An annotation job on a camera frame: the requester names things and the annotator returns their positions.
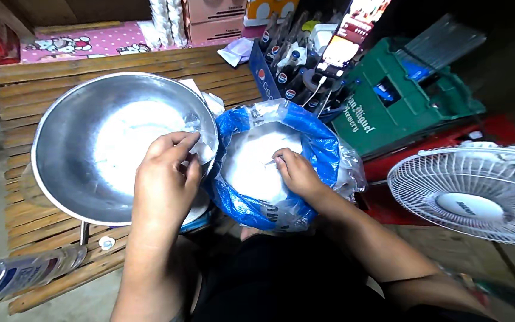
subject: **metal bowl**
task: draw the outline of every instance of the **metal bowl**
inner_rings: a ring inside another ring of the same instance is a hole
[[[169,78],[115,73],[78,85],[43,115],[31,150],[41,190],[90,223],[131,223],[136,168],[150,143],[173,131],[200,131],[218,149],[218,130],[199,95]],[[213,157],[204,164],[207,174]]]

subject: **phone screen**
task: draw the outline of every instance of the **phone screen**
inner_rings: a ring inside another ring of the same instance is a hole
[[[352,0],[341,24],[325,48],[317,69],[341,76],[390,2],[391,0]]]

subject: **metal leg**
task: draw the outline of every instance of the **metal leg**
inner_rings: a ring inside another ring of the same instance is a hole
[[[81,239],[79,245],[83,246],[89,242],[89,226],[88,222],[81,221]]]

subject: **electric fan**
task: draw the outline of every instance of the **electric fan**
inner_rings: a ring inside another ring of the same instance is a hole
[[[397,163],[387,179],[397,202],[424,219],[515,244],[514,146],[420,151]]]

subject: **person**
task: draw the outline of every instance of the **person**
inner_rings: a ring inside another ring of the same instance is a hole
[[[202,177],[198,157],[189,153],[199,138],[159,137],[136,172],[112,321],[493,321],[475,297],[324,185],[307,159],[287,148],[274,154],[277,168],[317,210],[320,229],[287,237],[245,230],[238,252],[207,270],[193,300],[196,278],[185,273],[177,237]],[[366,285],[367,276],[384,298]]]

